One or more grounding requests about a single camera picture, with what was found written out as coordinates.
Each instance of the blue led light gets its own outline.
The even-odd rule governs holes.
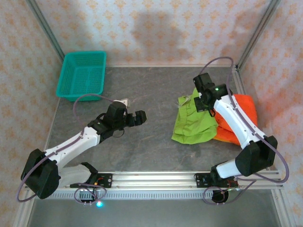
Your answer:
[[[103,207],[103,202],[98,201],[98,202],[96,203],[96,206],[97,206],[97,207]]]

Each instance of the floral wall pattern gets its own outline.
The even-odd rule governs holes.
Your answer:
[[[109,64],[151,65],[237,61],[270,0],[37,2],[65,53],[105,50]]]
[[[24,0],[0,3],[0,219],[10,227],[29,153],[43,149],[61,62]]]
[[[297,225],[303,226],[303,4],[281,1],[241,71],[261,127],[278,140],[287,160],[288,198]],[[276,160],[276,167],[284,171]]]

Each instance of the lime green cloth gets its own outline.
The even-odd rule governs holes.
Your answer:
[[[197,112],[194,98],[198,97],[197,89],[191,96],[178,99],[179,111],[172,139],[184,144],[196,144],[211,140],[217,134],[217,121],[208,111]]]

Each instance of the orange fabric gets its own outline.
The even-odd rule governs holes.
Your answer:
[[[242,110],[257,126],[258,125],[257,112],[252,97],[246,95],[234,95],[234,96],[239,106],[242,108]],[[223,119],[223,117],[219,113],[216,113],[215,119],[219,126],[217,128],[217,135],[214,137],[214,139],[240,145],[236,135],[232,132],[232,129],[229,127],[227,122]]]

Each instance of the wall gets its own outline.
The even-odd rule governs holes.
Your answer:
[[[256,101],[259,125],[276,136],[291,176],[286,189],[303,226],[303,5],[281,1],[250,54],[241,77]],[[280,162],[278,169],[284,171]]]
[[[61,62],[24,0],[0,3],[0,219],[10,227],[29,153],[43,149]]]
[[[109,64],[150,65],[239,60],[270,0],[37,2],[65,53],[105,50]]]

